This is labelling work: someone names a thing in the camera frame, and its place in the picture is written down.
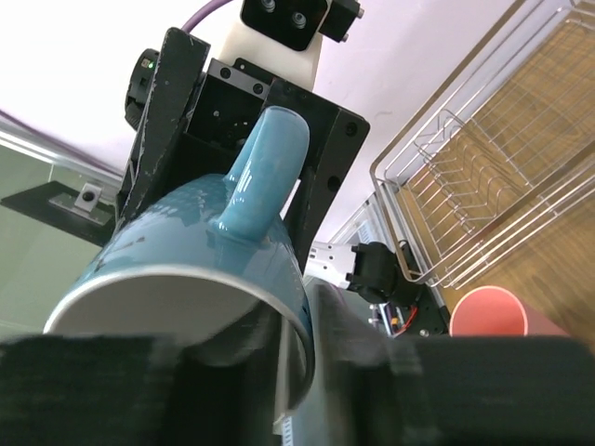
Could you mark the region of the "teal ceramic mug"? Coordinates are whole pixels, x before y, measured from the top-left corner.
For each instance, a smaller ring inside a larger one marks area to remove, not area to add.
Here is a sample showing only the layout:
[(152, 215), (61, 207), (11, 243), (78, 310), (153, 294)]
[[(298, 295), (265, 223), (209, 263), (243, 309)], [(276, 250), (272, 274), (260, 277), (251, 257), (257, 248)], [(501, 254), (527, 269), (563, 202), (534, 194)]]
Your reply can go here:
[(267, 108), (229, 172), (170, 191), (102, 248), (48, 317), (61, 335), (169, 334), (200, 344), (255, 308), (281, 321), (288, 409), (315, 368), (311, 312), (281, 211), (304, 165), (310, 130)]

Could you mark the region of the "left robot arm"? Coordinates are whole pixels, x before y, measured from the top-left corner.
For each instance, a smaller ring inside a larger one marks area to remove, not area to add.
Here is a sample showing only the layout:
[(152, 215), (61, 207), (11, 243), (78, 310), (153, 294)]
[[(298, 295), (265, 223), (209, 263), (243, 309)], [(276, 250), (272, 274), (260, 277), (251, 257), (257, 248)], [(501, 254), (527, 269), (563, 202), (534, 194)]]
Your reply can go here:
[(176, 187), (227, 171), (260, 113), (284, 106), (300, 113), (311, 143), (285, 224), (308, 275), (358, 293), (373, 307), (372, 321), (389, 333), (403, 325), (432, 335), (447, 329), (448, 313), (425, 285), (408, 282), (398, 255), (415, 261), (408, 243), (317, 243), (318, 226), (362, 147), (370, 126), (352, 111), (235, 58), (211, 59), (207, 43), (172, 28), (160, 50), (146, 49), (130, 76), (125, 118), (136, 138), (116, 198), (124, 227)]

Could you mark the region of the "pink plastic cup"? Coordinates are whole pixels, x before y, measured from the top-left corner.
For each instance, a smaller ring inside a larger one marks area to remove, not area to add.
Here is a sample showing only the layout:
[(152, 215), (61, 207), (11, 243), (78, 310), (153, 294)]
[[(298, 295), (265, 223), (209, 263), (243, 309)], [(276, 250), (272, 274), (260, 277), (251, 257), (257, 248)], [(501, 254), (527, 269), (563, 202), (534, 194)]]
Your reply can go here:
[(511, 291), (494, 285), (466, 293), (449, 323), (451, 336), (528, 336), (568, 334)]

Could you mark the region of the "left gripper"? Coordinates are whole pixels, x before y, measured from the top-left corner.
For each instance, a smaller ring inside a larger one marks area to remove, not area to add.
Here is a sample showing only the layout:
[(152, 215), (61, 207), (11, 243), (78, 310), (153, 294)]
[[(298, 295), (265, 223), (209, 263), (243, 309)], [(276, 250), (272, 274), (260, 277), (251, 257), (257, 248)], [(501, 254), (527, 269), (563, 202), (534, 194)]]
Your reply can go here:
[(304, 273), (315, 234), (370, 130), (365, 119), (240, 59), (208, 61), (210, 45), (179, 28), (159, 51), (138, 58), (126, 91), (126, 121), (136, 137), (116, 196), (124, 227), (173, 189), (224, 174), (261, 112), (299, 113), (311, 137), (299, 185), (287, 211), (297, 268)]

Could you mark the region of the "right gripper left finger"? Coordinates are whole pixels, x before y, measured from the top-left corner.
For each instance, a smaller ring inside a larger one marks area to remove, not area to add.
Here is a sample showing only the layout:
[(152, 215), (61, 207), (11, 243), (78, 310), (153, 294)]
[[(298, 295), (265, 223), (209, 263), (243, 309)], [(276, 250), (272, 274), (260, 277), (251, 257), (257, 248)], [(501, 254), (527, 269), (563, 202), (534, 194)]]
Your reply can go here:
[(162, 335), (1, 345), (5, 445), (270, 445), (282, 324), (255, 308), (200, 344)]

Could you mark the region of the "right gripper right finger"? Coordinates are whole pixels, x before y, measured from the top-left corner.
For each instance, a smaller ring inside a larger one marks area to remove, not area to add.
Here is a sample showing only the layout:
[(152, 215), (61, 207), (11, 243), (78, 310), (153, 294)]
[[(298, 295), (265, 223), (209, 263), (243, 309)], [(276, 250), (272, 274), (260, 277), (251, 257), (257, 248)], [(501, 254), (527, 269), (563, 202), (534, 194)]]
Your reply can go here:
[(390, 338), (314, 288), (335, 445), (590, 445), (594, 358), (561, 336)]

